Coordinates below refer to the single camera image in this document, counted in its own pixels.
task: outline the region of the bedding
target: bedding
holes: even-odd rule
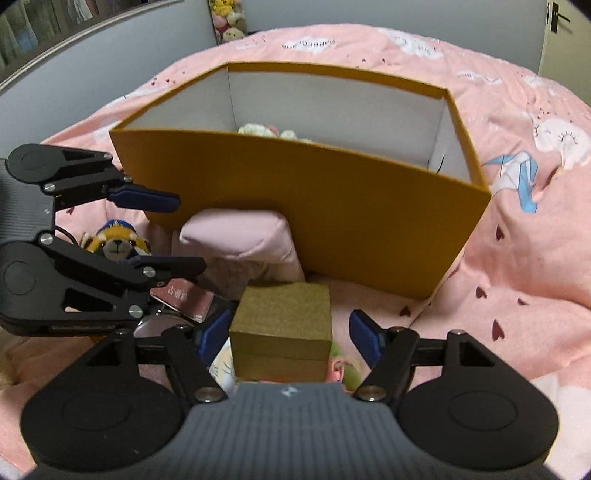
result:
[[[46,143],[109,151],[118,164],[108,132],[120,120],[197,74],[241,60],[372,69],[451,91],[493,198],[433,297],[402,299],[320,275],[309,280],[330,287],[334,339],[362,375],[366,366],[348,339],[355,308],[425,337],[468,331],[553,401],[561,423],[547,465],[565,479],[584,477],[591,469],[591,108],[529,70],[443,41],[317,25],[258,33],[180,60]],[[178,235],[104,201],[61,212],[57,221],[80,238],[113,218],[134,225],[155,253],[170,252]],[[34,466],[19,434],[20,411],[90,346],[88,339],[34,338],[9,351],[18,384],[0,391],[0,475],[2,465],[21,472]],[[419,370],[414,383],[435,375]]]

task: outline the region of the blue gripper pad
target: blue gripper pad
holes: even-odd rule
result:
[[[150,190],[139,185],[125,185],[109,195],[109,200],[121,208],[155,213],[173,213],[181,205],[174,193]]]
[[[364,321],[361,315],[362,312],[354,310],[349,316],[349,336],[365,363],[373,368],[382,358],[379,334]]]
[[[196,353],[201,361],[209,367],[228,339],[228,330],[232,323],[232,312],[224,310],[202,332],[201,342]]]

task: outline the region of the orange box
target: orange box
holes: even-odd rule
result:
[[[246,123],[314,144],[236,133]],[[271,209],[303,267],[404,297],[428,297],[491,194],[451,94],[360,69],[228,63],[111,131],[125,169],[200,210]]]

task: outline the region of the door handle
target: door handle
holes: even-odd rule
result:
[[[566,18],[564,15],[561,15],[558,11],[558,4],[556,2],[552,2],[552,23],[550,24],[550,31],[552,33],[558,33],[559,18],[562,18],[562,20],[565,20],[568,23],[570,23],[570,18]]]

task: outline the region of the small brown box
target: small brown box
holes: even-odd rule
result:
[[[230,342],[241,381],[325,381],[332,344],[328,287],[247,287],[232,321]]]

